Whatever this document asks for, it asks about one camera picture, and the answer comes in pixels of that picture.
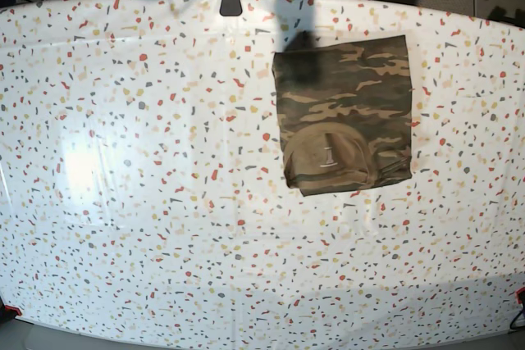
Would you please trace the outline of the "camouflage T-shirt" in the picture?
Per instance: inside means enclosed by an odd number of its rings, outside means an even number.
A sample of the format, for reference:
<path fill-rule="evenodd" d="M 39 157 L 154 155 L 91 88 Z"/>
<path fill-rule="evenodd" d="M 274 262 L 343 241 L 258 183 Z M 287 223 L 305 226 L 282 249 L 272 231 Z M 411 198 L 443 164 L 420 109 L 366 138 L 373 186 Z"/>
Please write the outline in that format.
<path fill-rule="evenodd" d="M 403 35 L 273 57 L 285 182 L 304 196 L 411 178 L 412 81 Z"/>

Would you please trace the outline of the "red black clamp left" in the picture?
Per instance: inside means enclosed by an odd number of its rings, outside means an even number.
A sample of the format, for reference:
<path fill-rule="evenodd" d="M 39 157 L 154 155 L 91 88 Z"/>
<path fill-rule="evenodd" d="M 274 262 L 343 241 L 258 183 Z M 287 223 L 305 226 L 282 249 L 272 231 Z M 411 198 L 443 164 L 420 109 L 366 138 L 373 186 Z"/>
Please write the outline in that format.
<path fill-rule="evenodd" d="M 21 311 L 17 307 L 10 307 L 0 300 L 0 324 L 4 324 L 10 320 L 16 319 L 21 315 Z"/>

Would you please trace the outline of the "red black clamp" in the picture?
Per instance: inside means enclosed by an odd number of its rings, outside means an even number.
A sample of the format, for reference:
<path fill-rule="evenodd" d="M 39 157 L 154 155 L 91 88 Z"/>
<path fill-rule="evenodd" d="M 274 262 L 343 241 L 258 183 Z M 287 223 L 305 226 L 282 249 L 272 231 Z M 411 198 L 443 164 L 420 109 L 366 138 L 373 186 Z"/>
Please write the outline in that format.
<path fill-rule="evenodd" d="M 0 300 L 0 324 L 4 324 L 10 320 L 16 319 L 21 315 L 21 311 L 17 307 L 10 307 Z"/>
<path fill-rule="evenodd" d="M 509 325 L 511 331 L 525 330 L 525 288 L 516 292 L 516 298 L 521 309 Z"/>

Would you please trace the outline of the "red black clamp right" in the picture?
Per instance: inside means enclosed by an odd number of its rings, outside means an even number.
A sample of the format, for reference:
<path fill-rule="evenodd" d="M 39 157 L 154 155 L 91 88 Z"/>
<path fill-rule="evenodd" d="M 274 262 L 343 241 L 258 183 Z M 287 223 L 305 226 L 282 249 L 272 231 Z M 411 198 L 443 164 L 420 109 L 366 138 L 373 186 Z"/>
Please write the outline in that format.
<path fill-rule="evenodd" d="M 516 298 L 521 309 L 509 325 L 511 331 L 525 330 L 525 288 L 516 292 Z"/>

